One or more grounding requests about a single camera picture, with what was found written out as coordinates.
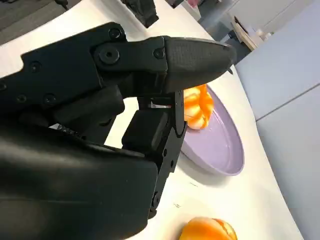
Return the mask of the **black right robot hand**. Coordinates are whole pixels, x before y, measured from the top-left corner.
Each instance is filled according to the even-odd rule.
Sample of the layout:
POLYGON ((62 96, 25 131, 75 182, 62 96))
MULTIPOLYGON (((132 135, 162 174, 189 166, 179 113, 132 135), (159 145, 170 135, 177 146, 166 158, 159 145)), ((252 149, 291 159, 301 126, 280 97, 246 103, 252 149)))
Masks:
POLYGON ((128 41, 115 22, 23 54, 0 80, 1 239, 141 232, 184 141, 183 91, 235 57, 213 40, 128 41))

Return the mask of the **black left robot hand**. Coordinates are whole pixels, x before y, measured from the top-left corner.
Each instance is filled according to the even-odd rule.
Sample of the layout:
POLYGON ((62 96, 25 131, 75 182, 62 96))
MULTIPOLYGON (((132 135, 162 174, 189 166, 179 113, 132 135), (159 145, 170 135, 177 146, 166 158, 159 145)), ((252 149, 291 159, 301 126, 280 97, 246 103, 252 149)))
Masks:
POLYGON ((154 0, 121 0, 121 2, 146 28, 149 28, 159 19, 154 0))

